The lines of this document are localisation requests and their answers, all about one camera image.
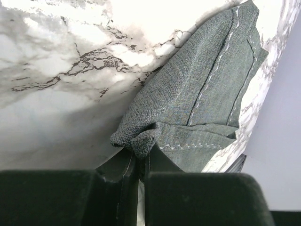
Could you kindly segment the grey cloth napkin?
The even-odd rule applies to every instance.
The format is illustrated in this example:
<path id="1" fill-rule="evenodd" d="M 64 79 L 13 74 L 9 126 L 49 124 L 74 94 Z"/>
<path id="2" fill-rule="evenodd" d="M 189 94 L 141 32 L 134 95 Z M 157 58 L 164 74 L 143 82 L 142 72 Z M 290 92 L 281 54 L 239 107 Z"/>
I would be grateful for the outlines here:
<path id="1" fill-rule="evenodd" d="M 267 57 L 249 0 L 201 25 L 136 95 L 111 144 L 145 159 L 154 146 L 201 172 L 236 140 L 242 98 Z"/>

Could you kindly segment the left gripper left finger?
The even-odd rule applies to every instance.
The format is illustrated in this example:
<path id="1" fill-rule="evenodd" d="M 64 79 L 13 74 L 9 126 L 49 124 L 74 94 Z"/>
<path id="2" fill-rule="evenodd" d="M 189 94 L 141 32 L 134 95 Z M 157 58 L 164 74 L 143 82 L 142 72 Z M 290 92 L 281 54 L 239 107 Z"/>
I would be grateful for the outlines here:
<path id="1" fill-rule="evenodd" d="M 136 158 L 122 150 L 96 169 L 3 170 L 3 226 L 134 226 Z"/>

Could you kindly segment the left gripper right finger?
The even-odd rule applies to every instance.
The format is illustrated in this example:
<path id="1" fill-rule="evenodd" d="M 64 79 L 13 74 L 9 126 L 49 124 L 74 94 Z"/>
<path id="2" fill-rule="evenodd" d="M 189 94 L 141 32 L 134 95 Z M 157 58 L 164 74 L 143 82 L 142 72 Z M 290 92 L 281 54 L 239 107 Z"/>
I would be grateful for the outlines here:
<path id="1" fill-rule="evenodd" d="M 253 177 L 242 173 L 185 173 L 158 146 L 145 162 L 148 226 L 272 226 Z"/>

